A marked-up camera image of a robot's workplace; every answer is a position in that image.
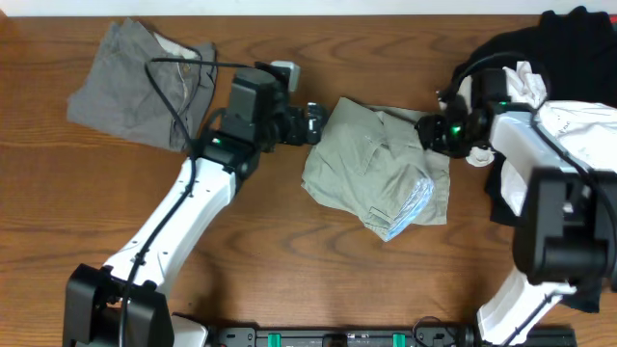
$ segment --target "white cloth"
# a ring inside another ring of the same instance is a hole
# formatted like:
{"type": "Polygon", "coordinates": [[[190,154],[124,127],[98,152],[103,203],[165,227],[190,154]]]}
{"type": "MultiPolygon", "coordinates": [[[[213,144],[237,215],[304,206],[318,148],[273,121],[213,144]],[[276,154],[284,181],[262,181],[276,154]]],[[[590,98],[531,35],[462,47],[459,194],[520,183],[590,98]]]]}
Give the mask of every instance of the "white cloth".
{"type": "MultiPolygon", "coordinates": [[[[518,62],[507,74],[508,94],[514,102],[538,107],[547,94],[542,77],[531,72],[528,62],[518,62]]],[[[574,157],[594,169],[617,172],[617,109],[580,101],[548,101],[538,111],[540,123],[574,157]]],[[[501,195],[512,211],[521,215],[527,186],[507,161],[501,169],[501,195]]]]}

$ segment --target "black garment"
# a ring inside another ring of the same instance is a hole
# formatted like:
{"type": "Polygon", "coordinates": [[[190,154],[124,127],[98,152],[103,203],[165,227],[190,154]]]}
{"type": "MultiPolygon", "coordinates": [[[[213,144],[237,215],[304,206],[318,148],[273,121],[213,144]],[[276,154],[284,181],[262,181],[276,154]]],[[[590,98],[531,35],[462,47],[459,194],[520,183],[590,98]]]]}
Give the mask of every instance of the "black garment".
{"type": "MultiPolygon", "coordinates": [[[[454,70],[452,80],[473,62],[508,51],[523,53],[536,73],[544,72],[537,68],[537,63],[542,64],[550,79],[550,100],[601,102],[617,107],[617,35],[608,14],[588,13],[584,7],[566,16],[545,12],[538,26],[500,34],[480,46],[454,70]]],[[[516,59],[496,59],[475,69],[486,67],[516,69],[516,59]]],[[[491,221],[513,227],[518,217],[501,196],[503,161],[503,155],[498,154],[485,191],[493,200],[491,221]]],[[[600,287],[599,281],[593,283],[562,303],[598,312],[600,287]]]]}

